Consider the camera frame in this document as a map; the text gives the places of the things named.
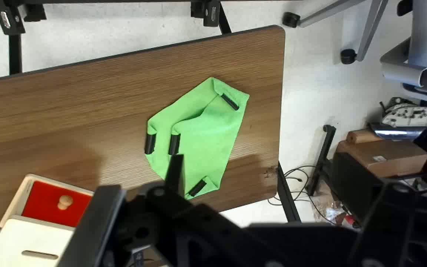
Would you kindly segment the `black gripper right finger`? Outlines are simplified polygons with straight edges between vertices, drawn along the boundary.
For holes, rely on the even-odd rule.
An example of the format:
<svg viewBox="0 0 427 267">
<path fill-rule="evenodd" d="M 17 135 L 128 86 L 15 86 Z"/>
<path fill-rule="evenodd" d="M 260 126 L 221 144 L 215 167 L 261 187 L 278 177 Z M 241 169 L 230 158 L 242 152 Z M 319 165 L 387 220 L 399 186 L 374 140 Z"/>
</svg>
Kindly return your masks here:
<svg viewBox="0 0 427 267">
<path fill-rule="evenodd" d="M 350 267 L 427 267 L 427 198 L 386 184 L 349 256 Z"/>
</svg>

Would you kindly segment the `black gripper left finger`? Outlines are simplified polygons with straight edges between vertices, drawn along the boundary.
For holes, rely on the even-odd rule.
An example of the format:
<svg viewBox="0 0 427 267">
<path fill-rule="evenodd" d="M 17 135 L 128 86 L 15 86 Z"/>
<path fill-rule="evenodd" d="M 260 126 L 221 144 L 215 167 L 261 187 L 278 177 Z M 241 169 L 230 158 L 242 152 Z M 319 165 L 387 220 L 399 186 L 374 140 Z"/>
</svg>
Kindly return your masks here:
<svg viewBox="0 0 427 267">
<path fill-rule="evenodd" d="M 113 236 L 124 199 L 121 186 L 95 190 L 57 267 L 116 267 Z"/>
</svg>

